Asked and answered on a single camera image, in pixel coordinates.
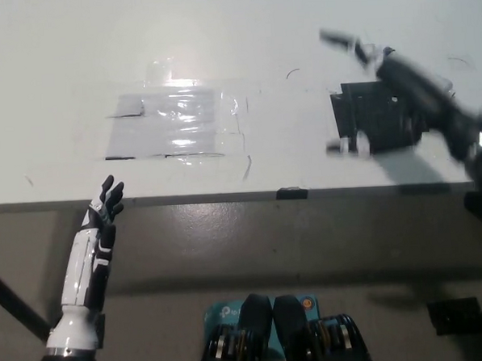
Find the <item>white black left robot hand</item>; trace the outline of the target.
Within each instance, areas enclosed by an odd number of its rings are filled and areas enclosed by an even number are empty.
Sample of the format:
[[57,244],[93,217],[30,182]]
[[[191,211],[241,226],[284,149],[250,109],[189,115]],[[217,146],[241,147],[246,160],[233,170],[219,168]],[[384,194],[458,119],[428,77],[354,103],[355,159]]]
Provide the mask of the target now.
[[73,239],[62,290],[63,306],[102,311],[117,232],[114,221],[124,209],[123,193],[124,184],[110,175],[90,201]]

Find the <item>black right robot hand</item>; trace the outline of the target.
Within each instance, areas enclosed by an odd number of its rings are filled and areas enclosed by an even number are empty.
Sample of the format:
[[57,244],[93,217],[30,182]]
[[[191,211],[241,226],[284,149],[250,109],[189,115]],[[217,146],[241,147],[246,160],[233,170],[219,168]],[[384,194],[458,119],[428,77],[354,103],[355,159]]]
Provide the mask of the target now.
[[463,110],[437,79],[394,48],[366,44],[357,36],[324,28],[319,30],[319,40],[354,55],[363,69],[407,99],[427,127],[443,136],[456,161],[464,162],[482,150],[482,115]]

